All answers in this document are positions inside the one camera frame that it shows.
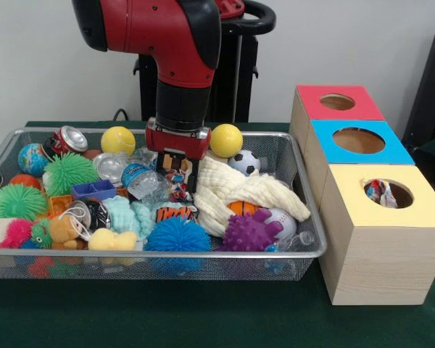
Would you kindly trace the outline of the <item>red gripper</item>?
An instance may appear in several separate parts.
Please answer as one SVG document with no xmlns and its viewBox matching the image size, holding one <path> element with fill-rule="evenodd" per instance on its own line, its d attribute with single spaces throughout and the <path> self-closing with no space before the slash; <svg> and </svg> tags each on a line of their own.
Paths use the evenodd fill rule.
<svg viewBox="0 0 435 348">
<path fill-rule="evenodd" d="M 179 132 L 168 130 L 160 125 L 155 117 L 150 117 L 145 128 L 145 142 L 150 151 L 157 153 L 156 171 L 164 169 L 165 153 L 182 154 L 189 163 L 187 189 L 196 192 L 199 161 L 207 153 L 211 139 L 211 129 L 201 127 L 199 130 Z"/>
</svg>

